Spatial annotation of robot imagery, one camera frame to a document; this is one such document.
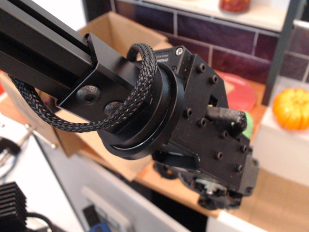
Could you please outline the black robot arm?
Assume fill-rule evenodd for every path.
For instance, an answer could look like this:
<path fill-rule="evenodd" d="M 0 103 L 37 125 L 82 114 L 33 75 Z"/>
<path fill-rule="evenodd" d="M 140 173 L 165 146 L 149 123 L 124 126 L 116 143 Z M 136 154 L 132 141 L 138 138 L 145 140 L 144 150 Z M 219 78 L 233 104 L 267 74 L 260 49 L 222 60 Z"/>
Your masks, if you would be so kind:
<path fill-rule="evenodd" d="M 244 112 L 228 106 L 223 79 L 184 46 L 126 56 L 82 36 L 30 0 L 0 3 L 0 68 L 46 123 L 96 131 L 127 160 L 151 155 L 209 209 L 234 209 L 259 172 Z"/>

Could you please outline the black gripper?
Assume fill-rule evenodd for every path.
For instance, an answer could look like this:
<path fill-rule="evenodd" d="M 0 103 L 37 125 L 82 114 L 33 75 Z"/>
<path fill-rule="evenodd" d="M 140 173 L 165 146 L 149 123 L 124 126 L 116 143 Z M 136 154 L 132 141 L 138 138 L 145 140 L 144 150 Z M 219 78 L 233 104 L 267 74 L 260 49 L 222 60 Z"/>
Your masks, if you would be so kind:
<path fill-rule="evenodd" d="M 208 210 L 240 207 L 243 195 L 231 191 L 210 177 L 185 169 L 172 168 L 159 162 L 155 162 L 153 167 L 161 177 L 170 180 L 179 179 L 187 188 L 198 193 L 198 204 Z"/>

